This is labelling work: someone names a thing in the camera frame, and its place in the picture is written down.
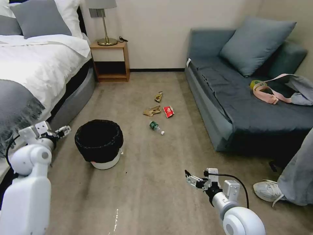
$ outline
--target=red snack wrapper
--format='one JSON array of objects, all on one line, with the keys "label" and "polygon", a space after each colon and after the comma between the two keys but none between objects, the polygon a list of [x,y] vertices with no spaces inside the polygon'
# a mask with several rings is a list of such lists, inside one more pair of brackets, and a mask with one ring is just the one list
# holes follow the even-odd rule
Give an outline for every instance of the red snack wrapper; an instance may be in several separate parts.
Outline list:
[{"label": "red snack wrapper", "polygon": [[164,113],[165,113],[167,118],[169,118],[175,114],[172,106],[164,107],[163,110],[164,110]]}]

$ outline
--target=gray carpet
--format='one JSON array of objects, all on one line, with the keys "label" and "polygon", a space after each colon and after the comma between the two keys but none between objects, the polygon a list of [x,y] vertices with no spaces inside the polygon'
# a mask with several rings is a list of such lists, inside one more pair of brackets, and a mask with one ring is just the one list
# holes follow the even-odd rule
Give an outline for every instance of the gray carpet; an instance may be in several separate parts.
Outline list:
[{"label": "gray carpet", "polygon": [[[171,105],[170,119],[144,109]],[[124,133],[124,155],[109,170],[97,170],[79,154],[74,135],[93,119],[117,122]],[[155,120],[161,136],[148,127]],[[185,182],[184,170],[202,176],[207,167],[233,174],[246,185],[250,208],[264,222],[267,234],[312,234],[312,206],[299,207],[260,200],[252,185],[276,180],[268,159],[217,153],[182,72],[131,73],[129,83],[101,83],[72,123],[73,132],[54,153],[48,234],[224,234],[208,197]],[[245,205],[244,191],[240,203]]]}]

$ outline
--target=gray pants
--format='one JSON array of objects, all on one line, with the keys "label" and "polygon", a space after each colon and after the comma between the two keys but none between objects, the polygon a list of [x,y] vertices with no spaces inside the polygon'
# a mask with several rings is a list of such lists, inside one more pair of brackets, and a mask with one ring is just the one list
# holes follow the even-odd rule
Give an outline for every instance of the gray pants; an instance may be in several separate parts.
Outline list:
[{"label": "gray pants", "polygon": [[313,204],[313,129],[281,173],[278,186],[288,201],[300,206]]}]

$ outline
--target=plastic bottle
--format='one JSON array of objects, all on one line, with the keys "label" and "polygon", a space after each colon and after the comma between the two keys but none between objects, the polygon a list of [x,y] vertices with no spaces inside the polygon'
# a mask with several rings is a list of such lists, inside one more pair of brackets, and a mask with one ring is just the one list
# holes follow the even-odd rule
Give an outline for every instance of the plastic bottle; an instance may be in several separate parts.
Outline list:
[{"label": "plastic bottle", "polygon": [[155,121],[151,121],[149,126],[152,130],[160,133],[161,135],[164,135],[164,131],[161,130],[161,128],[159,127],[159,124],[157,124]]}]

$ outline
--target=gray pillow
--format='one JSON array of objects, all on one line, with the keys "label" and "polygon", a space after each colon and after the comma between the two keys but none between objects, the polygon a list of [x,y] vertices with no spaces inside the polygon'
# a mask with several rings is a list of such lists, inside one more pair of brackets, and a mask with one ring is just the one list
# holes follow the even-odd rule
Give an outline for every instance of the gray pillow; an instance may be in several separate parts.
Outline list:
[{"label": "gray pillow", "polygon": [[29,0],[11,7],[11,10],[26,39],[53,34],[72,36],[54,0]]},{"label": "gray pillow", "polygon": [[22,35],[22,30],[17,20],[0,15],[0,35]]},{"label": "gray pillow", "polygon": [[295,25],[291,21],[247,17],[222,48],[220,56],[248,77],[276,51]]}]

